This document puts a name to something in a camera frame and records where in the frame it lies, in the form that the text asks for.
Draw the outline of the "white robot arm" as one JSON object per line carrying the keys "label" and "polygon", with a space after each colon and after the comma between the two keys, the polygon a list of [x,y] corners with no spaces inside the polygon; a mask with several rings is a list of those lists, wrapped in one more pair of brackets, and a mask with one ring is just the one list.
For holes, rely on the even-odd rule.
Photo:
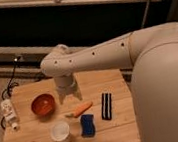
{"label": "white robot arm", "polygon": [[76,89],[76,72],[130,69],[141,142],[178,142],[178,22],[131,31],[81,51],[57,45],[40,69],[62,94]]}

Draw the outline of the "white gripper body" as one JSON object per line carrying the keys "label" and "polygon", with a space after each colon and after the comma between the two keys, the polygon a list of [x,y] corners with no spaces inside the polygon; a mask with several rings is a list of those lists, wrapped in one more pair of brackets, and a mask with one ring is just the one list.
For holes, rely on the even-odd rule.
{"label": "white gripper body", "polygon": [[57,76],[54,78],[54,80],[55,80],[55,85],[57,86],[56,90],[60,94],[75,92],[78,86],[76,83],[76,79],[72,74]]}

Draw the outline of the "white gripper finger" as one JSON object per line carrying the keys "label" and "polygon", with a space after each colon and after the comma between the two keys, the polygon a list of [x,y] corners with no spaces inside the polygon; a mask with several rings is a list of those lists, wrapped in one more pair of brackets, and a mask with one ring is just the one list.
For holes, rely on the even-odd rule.
{"label": "white gripper finger", "polygon": [[74,90],[73,96],[76,97],[78,100],[83,100],[79,86],[77,86],[77,88]]}
{"label": "white gripper finger", "polygon": [[60,104],[63,104],[66,97],[65,93],[61,92],[60,90],[58,90],[57,93]]}

